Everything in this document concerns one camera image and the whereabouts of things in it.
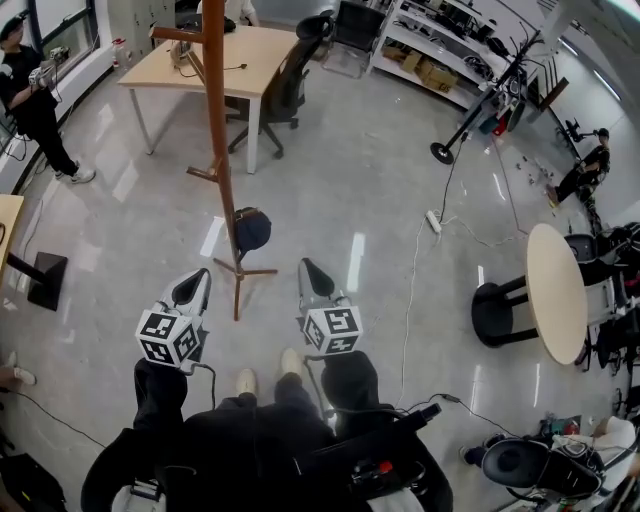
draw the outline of white shoe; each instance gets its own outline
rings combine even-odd
[[[94,169],[78,169],[76,173],[71,176],[69,182],[72,185],[77,185],[78,183],[89,183],[95,177],[96,171]]]
[[[16,354],[15,350],[12,350],[11,354],[9,354],[9,357],[7,358],[7,362],[2,366],[5,368],[14,368],[16,364],[18,364],[18,354]]]
[[[251,393],[254,396],[258,396],[256,372],[249,368],[242,370],[238,374],[238,380],[236,381],[236,395],[240,396],[242,393]]]
[[[300,356],[295,350],[288,348],[282,353],[280,369],[282,370],[282,375],[295,373],[296,375],[302,376],[302,359],[300,359]]]
[[[36,376],[33,373],[28,372],[27,370],[24,370],[22,368],[14,368],[13,376],[16,379],[24,382],[27,386],[33,386],[36,383]]]

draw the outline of black pants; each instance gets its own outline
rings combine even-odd
[[[49,165],[55,171],[73,176],[78,170],[78,166],[69,158],[67,150],[62,145],[55,110],[43,109],[39,113],[38,121],[37,125],[26,130],[26,135],[38,143],[47,157]]]

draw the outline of office chair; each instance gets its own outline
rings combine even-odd
[[[333,36],[331,37],[331,48],[327,53],[327,59],[325,59],[322,64],[322,68],[327,71],[334,71],[336,73],[352,76],[327,67],[327,61],[331,54],[331,49],[333,48],[334,43],[339,43],[340,45],[356,50],[354,53],[348,52],[355,58],[358,58],[357,52],[364,55],[362,59],[359,59],[361,60],[360,73],[358,76],[353,77],[360,78],[368,64],[369,55],[373,49],[373,43],[378,37],[380,26],[382,25],[384,18],[384,13],[371,9],[365,5],[347,2],[345,0],[340,2],[338,17],[335,22]]]
[[[284,147],[273,133],[269,126],[274,123],[289,123],[292,130],[298,127],[298,119],[295,115],[298,108],[305,102],[303,81],[309,74],[309,70],[304,71],[305,66],[322,44],[322,40],[327,37],[332,30],[333,11],[324,11],[318,16],[311,16],[302,20],[296,27],[296,34],[299,41],[291,50],[284,70],[277,75],[269,84],[262,102],[260,112],[260,132],[264,130],[267,137],[276,145],[278,150],[274,153],[275,158],[284,156]],[[227,114],[226,119],[239,121],[249,120],[249,101],[238,98],[225,97],[227,107],[238,110],[238,114]],[[242,130],[231,144],[229,153],[233,153],[236,146],[242,142],[249,134],[249,127]]]

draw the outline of cardboard box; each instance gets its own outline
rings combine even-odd
[[[420,65],[418,76],[425,87],[448,93],[458,83],[458,74],[430,60],[424,59]]]
[[[420,63],[420,59],[422,59],[422,54],[415,50],[411,50],[411,53],[406,56],[401,67],[407,73],[413,73],[413,70],[416,69],[416,67]]]
[[[394,46],[384,46],[382,48],[382,56],[387,59],[395,60],[397,62],[404,61],[404,58],[407,54],[404,53],[400,48],[395,48]]]

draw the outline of wooden pole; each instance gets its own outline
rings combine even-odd
[[[202,33],[157,27],[151,31],[152,37],[163,39],[175,39],[177,41],[190,41],[202,44],[201,63],[195,53],[190,52],[188,58],[194,70],[204,78],[207,104],[209,110],[209,128],[211,143],[215,155],[212,167],[214,173],[211,181],[218,183],[224,217],[229,232],[231,245],[231,257],[233,265],[214,258],[213,261],[234,273],[236,278],[233,318],[239,320],[240,283],[245,275],[277,274],[275,269],[245,270],[240,264],[240,252],[236,242],[236,216],[233,205],[233,189],[231,187],[231,175],[229,172],[229,154],[227,152],[227,127],[225,121],[224,106],[224,0],[203,0],[202,2]]]

